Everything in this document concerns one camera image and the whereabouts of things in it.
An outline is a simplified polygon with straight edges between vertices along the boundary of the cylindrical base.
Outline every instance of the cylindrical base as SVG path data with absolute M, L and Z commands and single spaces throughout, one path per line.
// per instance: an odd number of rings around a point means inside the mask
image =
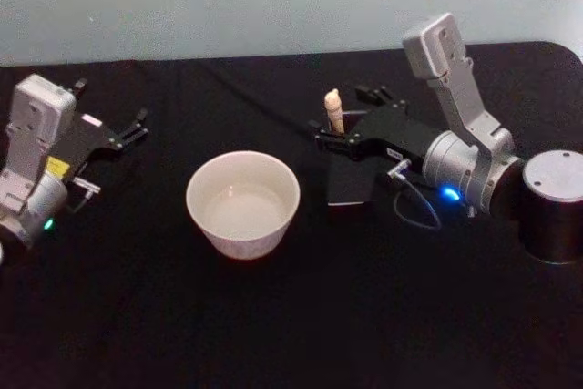
M 553 150 L 523 172 L 520 240 L 536 258 L 567 263 L 583 256 L 583 155 Z
M 17 264 L 30 250 L 43 231 L 46 222 L 56 215 L 66 202 L 67 190 L 63 182 L 46 172 L 36 184 L 25 208 L 16 216 L 3 211 L 0 217 L 0 245 L 4 264 Z
M 520 240 L 542 261 L 566 263 L 583 256 L 583 201 L 559 203 L 525 190 Z
M 423 175 L 430 186 L 449 186 L 457 190 L 468 206 L 498 218 L 515 219 L 519 202 L 517 193 L 522 186 L 522 160 L 510 156 L 493 162 L 488 181 L 476 179 L 477 162 L 478 148 L 467 146 L 452 131 L 446 131 L 427 150 Z M 472 184 L 479 185 L 481 190 L 471 191 Z

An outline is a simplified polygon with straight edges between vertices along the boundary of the light blue wall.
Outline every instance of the light blue wall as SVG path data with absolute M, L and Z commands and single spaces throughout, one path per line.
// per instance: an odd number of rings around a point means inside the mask
M 397 47 L 444 11 L 467 42 L 543 39 L 583 57 L 583 0 L 0 0 L 0 64 Z

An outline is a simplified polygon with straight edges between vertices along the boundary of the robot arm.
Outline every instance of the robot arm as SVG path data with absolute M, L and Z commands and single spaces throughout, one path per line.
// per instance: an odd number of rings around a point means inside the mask
M 79 175 L 91 159 L 114 158 L 129 144 L 144 138 L 146 112 L 116 134 L 100 120 L 75 112 L 85 88 L 56 86 L 38 75 L 15 87 L 10 139 L 0 178 L 0 262 L 12 264 L 30 250 L 47 223 L 63 209 L 69 190 L 78 185 L 86 200 L 99 187 Z
M 555 150 L 530 160 L 514 155 L 510 132 L 488 113 L 472 74 L 473 62 L 452 15 L 429 20 L 404 36 L 416 77 L 435 90 L 448 121 L 440 132 L 409 118 L 402 106 L 380 107 L 339 135 L 319 125 L 315 138 L 334 153 L 399 161 L 436 189 L 451 188 L 471 211 L 518 220 L 520 239 L 543 261 L 583 255 L 583 155 Z M 367 92 L 357 89 L 361 100 Z

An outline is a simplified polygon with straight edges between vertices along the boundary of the black table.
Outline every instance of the black table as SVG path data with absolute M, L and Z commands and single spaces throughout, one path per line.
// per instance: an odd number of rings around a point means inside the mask
M 583 68 L 561 46 L 470 46 L 491 112 L 528 158 L 583 149 Z M 441 205 L 445 230 L 413 229 L 379 190 L 369 208 L 326 207 L 329 157 L 307 121 L 338 87 L 386 84 L 445 127 L 400 50 L 0 70 L 89 90 L 77 109 L 123 128 L 150 109 L 151 136 L 87 178 L 102 194 L 57 218 L 30 264 L 4 271 L 3 388 L 566 388 L 583 384 L 583 264 L 541 264 L 517 226 Z M 256 149 L 302 187 L 281 245 L 220 256 L 184 192 L 206 160 Z

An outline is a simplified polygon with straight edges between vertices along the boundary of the black cable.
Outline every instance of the black cable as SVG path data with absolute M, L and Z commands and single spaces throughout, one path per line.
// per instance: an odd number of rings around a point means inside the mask
M 406 178 L 400 178 L 399 180 L 401 180 L 404 184 L 406 184 L 406 187 L 401 188 L 396 193 L 396 195 L 394 195 L 394 198 L 393 198 L 394 214 L 396 214 L 397 217 L 400 220 L 402 220 L 403 222 L 406 222 L 409 225 L 413 225 L 417 228 L 422 228 L 424 230 L 431 230 L 431 231 L 441 230 L 441 228 L 442 228 L 441 220 L 439 219 L 439 216 L 435 212 L 433 205 L 431 205 L 431 202 L 429 202 L 429 200 L 427 200 L 427 198 L 423 195 L 423 193 L 421 193 L 421 191 L 419 191 L 419 189 L 413 183 L 411 183 L 411 181 L 409 181 Z M 434 218 L 435 225 L 427 225 L 426 223 L 422 223 L 422 222 L 417 221 L 417 220 L 409 219 L 409 218 L 405 217 L 405 215 L 403 215 L 403 213 L 399 210 L 399 199 L 401 198 L 401 195 L 403 194 L 404 189 L 407 189 L 407 188 L 411 189 L 415 193 L 415 195 L 417 195 L 417 198 L 420 199 L 423 202 L 423 204 L 427 207 L 427 209 L 429 210 L 429 212 L 431 213 L 431 215 Z
M 429 184 L 425 184 L 424 182 L 421 182 L 421 181 L 418 181 L 418 180 L 412 180 L 412 181 L 409 181 L 409 182 L 411 184 L 413 184 L 414 186 L 416 186 L 418 189 L 429 190 L 429 191 L 432 191 L 432 192 L 437 191 L 437 189 L 435 187 L 430 186 Z
M 230 77 L 228 74 L 221 72 L 218 68 L 211 66 L 209 62 L 200 62 L 200 65 L 205 70 L 207 70 L 215 79 L 217 79 L 217 81 L 219 81 L 223 86 L 225 86 L 232 93 L 234 93 L 242 100 L 244 100 L 248 105 L 257 109 L 264 116 L 271 118 L 275 122 L 285 126 L 294 134 L 297 134 L 300 137 L 313 141 L 313 134 L 309 129 L 304 128 L 302 125 L 286 118 L 277 111 L 273 111 L 266 105 L 263 105 L 259 97 L 256 95 L 256 93 L 245 87 L 243 84 L 240 84 L 238 81 Z
M 91 200 L 92 196 L 93 196 L 93 192 L 88 190 L 86 192 L 85 196 L 83 197 L 83 199 L 75 207 L 71 207 L 70 205 L 67 205 L 66 210 L 71 214 L 79 213 L 79 211 L 87 205 L 89 200 Z

